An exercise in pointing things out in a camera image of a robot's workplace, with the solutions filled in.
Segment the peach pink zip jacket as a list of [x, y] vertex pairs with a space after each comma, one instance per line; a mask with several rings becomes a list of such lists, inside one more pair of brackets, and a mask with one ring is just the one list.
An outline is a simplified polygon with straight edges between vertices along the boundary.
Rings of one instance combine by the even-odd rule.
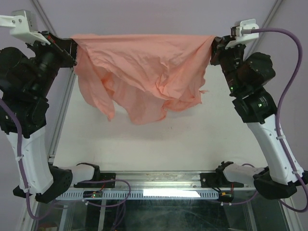
[[112, 120], [123, 107], [143, 125], [202, 102], [212, 35], [78, 34], [79, 90], [84, 100]]

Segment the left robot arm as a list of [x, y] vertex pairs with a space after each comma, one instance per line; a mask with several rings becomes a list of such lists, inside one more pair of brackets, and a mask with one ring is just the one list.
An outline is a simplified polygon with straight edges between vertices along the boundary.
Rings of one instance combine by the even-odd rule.
[[34, 57], [27, 57], [15, 47], [0, 51], [0, 128], [11, 143], [20, 176], [13, 194], [21, 198], [33, 195], [36, 201], [47, 204], [71, 185], [99, 185], [101, 176], [94, 164], [59, 168], [48, 163], [47, 95], [59, 70], [77, 64], [77, 43], [47, 31], [41, 34], [47, 44], [35, 41], [27, 45]]

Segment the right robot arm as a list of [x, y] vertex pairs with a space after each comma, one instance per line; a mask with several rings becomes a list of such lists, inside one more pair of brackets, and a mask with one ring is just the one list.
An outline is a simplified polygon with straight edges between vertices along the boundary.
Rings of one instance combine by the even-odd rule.
[[275, 77], [269, 55], [260, 52], [244, 59], [246, 46], [233, 45], [231, 36], [214, 38], [211, 65], [220, 65], [234, 97], [233, 105], [242, 121], [254, 134], [267, 161], [266, 167], [240, 166], [222, 162], [215, 172], [216, 183], [227, 186], [231, 182], [254, 186], [266, 199], [284, 199], [296, 193], [301, 182], [307, 184], [308, 173], [294, 158], [287, 143], [281, 144], [283, 133], [276, 126], [278, 108], [264, 85]]

